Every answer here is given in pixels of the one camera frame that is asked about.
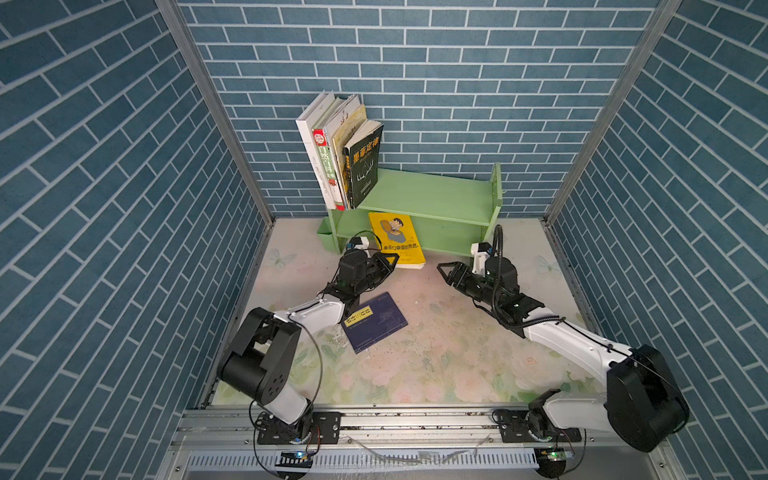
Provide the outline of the yellow cartoon cover book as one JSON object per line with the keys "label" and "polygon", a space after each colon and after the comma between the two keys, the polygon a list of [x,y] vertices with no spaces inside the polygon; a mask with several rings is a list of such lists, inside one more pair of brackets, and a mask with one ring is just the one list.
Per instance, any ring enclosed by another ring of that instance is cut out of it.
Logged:
{"label": "yellow cartoon cover book", "polygon": [[426,259],[411,218],[406,214],[370,212],[373,233],[381,241],[382,253],[399,256],[398,269],[422,269]]}

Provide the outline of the dark blue book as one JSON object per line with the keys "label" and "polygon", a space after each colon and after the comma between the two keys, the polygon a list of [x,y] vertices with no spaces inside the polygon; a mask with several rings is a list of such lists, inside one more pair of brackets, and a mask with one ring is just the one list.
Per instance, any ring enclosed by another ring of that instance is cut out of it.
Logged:
{"label": "dark blue book", "polygon": [[355,354],[405,328],[408,321],[389,293],[365,302],[341,322]]}

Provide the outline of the black slipcase box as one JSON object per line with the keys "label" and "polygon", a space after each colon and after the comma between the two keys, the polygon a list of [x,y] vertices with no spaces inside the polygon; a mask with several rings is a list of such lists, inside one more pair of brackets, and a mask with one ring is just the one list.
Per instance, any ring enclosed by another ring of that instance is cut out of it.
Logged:
{"label": "black slipcase box", "polygon": [[360,206],[378,181],[383,130],[382,122],[366,120],[344,147],[349,209]]}

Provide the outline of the green nature encyclopedia book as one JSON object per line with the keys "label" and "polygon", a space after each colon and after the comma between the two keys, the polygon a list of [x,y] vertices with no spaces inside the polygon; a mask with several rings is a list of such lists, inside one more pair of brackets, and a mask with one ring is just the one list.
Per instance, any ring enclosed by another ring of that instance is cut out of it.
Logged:
{"label": "green nature encyclopedia book", "polygon": [[328,186],[335,210],[344,211],[345,205],[342,192],[338,183],[334,168],[334,159],[331,153],[328,134],[323,130],[328,119],[334,114],[342,103],[333,93],[327,93],[323,102],[316,109],[316,119],[312,122],[313,140],[324,171],[325,184]]}

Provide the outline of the white paperback book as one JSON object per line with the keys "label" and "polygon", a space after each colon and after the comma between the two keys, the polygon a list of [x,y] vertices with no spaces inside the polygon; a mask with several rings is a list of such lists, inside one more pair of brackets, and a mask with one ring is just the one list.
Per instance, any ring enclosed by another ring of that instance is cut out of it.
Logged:
{"label": "white paperback book", "polygon": [[323,116],[323,114],[333,106],[335,95],[333,93],[323,92],[317,95],[312,103],[296,119],[296,125],[308,155],[312,170],[320,186],[322,198],[327,210],[335,208],[330,187],[327,184],[322,162],[317,151],[314,140],[313,125]]}

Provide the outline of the white red-lettered magazine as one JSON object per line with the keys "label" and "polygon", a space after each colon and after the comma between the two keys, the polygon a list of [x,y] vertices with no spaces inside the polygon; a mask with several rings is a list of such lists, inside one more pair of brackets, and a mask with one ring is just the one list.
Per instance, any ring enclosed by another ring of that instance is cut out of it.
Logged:
{"label": "white red-lettered magazine", "polygon": [[330,115],[323,127],[326,143],[328,145],[332,143],[333,136],[360,106],[360,96],[357,94],[351,95]]}

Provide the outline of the yellow history book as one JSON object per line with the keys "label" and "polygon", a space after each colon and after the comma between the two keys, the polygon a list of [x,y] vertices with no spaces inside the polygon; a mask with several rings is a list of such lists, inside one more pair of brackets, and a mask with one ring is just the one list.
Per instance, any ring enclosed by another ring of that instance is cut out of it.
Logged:
{"label": "yellow history book", "polygon": [[340,130],[333,136],[332,143],[330,144],[331,152],[334,157],[334,168],[337,175],[340,190],[342,192],[342,199],[344,201],[345,210],[349,208],[348,200],[348,186],[349,180],[346,174],[346,160],[343,153],[344,147],[348,141],[352,138],[358,128],[367,120],[366,107],[361,102],[361,106],[352,114],[352,116],[344,123]]}

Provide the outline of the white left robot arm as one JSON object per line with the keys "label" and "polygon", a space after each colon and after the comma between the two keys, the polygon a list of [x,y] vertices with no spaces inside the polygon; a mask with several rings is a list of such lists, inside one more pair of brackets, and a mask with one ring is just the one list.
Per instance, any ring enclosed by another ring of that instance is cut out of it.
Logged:
{"label": "white left robot arm", "polygon": [[381,285],[398,262],[396,253],[350,250],[316,298],[277,312],[250,310],[222,355],[218,379],[283,423],[303,422],[313,401],[288,385],[299,343],[346,319],[361,295]]}

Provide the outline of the green metal bookshelf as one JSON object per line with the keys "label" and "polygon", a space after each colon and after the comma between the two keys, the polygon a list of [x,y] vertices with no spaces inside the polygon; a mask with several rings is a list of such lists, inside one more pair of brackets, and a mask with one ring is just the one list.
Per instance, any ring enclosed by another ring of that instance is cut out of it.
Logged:
{"label": "green metal bookshelf", "polygon": [[493,236],[503,204],[501,176],[498,163],[487,181],[381,168],[359,208],[329,210],[317,235],[325,249],[339,253],[347,239],[371,228],[371,212],[407,215],[424,250],[468,256],[472,244]]}

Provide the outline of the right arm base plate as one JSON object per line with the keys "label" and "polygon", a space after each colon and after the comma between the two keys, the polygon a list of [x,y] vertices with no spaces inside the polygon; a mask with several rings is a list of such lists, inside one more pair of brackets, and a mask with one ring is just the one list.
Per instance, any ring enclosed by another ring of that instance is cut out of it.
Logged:
{"label": "right arm base plate", "polygon": [[491,420],[498,427],[503,443],[561,443],[575,445],[583,440],[582,431],[560,429],[542,411],[495,409]]}

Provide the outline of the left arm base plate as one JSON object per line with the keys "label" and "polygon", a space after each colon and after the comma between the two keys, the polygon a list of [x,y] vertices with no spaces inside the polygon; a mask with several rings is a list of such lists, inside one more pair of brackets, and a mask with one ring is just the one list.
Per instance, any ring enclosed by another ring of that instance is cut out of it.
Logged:
{"label": "left arm base plate", "polygon": [[259,445],[289,445],[319,442],[321,446],[338,443],[342,414],[338,411],[313,411],[296,422],[286,423],[275,415],[262,412],[255,420]]}

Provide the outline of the aluminium front rail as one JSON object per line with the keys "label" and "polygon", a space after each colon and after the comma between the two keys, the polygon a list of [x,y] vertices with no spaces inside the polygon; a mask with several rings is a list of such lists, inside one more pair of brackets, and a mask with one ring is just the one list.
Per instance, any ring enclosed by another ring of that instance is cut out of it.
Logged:
{"label": "aluminium front rail", "polygon": [[667,443],[640,453],[617,436],[581,428],[538,442],[511,404],[319,407],[310,446],[257,432],[257,410],[188,410],[159,468],[161,479],[682,479]]}

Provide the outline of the left aluminium corner post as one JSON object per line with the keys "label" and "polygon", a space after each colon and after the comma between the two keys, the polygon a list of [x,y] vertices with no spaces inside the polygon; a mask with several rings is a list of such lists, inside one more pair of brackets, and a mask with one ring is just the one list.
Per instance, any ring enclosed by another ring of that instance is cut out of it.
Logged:
{"label": "left aluminium corner post", "polygon": [[171,0],[157,0],[156,5],[187,65],[195,85],[198,87],[198,90],[210,111],[212,119],[232,156],[238,172],[255,202],[257,210],[264,218],[267,227],[271,228],[275,222],[274,215],[258,185],[258,181],[255,178],[243,147],[216,90],[215,84],[206,68],[202,55],[195,44],[194,38],[178,2]]}

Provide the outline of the aluminium corner post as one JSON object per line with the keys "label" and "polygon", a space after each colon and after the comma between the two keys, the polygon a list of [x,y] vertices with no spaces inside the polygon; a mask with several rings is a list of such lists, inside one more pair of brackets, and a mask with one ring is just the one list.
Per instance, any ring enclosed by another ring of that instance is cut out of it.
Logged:
{"label": "aluminium corner post", "polygon": [[592,157],[597,151],[598,146],[604,139],[611,123],[617,116],[623,102],[626,100],[632,87],[639,78],[643,67],[653,53],[681,3],[681,0],[662,0],[658,2],[637,45],[629,55],[621,74],[612,87],[605,105],[597,115],[592,129],[586,135],[584,143],[579,153],[575,156],[569,171],[565,175],[553,202],[547,208],[543,217],[543,225],[545,227],[554,227],[568,198],[591,163]]}
{"label": "aluminium corner post", "polygon": [[210,111],[212,119],[232,156],[238,172],[255,202],[257,210],[264,218],[267,227],[271,228],[275,222],[274,215],[258,185],[258,181],[255,178],[243,147],[216,90],[215,84],[206,68],[202,55],[195,44],[194,38],[178,2],[171,0],[157,0],[156,5],[187,65],[195,85],[198,87],[198,90]]}

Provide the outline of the right aluminium corner post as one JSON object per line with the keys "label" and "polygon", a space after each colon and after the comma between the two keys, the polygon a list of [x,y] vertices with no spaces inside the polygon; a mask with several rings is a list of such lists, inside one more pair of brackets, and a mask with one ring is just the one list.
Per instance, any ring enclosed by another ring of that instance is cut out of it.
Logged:
{"label": "right aluminium corner post", "polygon": [[543,217],[543,225],[545,227],[554,227],[568,198],[591,163],[592,157],[597,151],[598,146],[604,139],[611,123],[617,116],[623,102],[626,100],[632,87],[639,78],[643,67],[653,53],[681,3],[681,0],[662,0],[658,2],[637,45],[629,55],[621,74],[612,87],[605,105],[597,115],[592,129],[586,135],[584,143],[579,153],[575,156],[569,171],[565,175],[553,202],[547,208]]}

